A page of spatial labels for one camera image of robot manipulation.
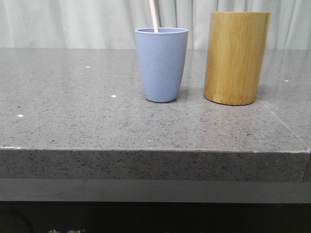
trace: wooden cylinder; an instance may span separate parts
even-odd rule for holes
[[[256,100],[270,12],[212,12],[204,97],[228,105]]]

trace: curtain fold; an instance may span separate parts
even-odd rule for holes
[[[272,12],[268,49],[311,49],[311,0],[156,0],[162,27],[207,49],[212,11]],[[134,49],[152,27],[148,0],[0,0],[0,47]]]

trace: bamboo cup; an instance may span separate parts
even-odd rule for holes
[[[270,12],[212,12],[204,97],[228,105],[256,100]]]

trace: blue cup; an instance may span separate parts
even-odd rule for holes
[[[184,72],[188,30],[153,28],[135,30],[140,79],[147,100],[170,102],[177,98]]]

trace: granite countertop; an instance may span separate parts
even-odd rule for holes
[[[266,51],[247,106],[203,97],[206,56],[154,103],[135,50],[0,49],[0,177],[310,181],[311,52]]]

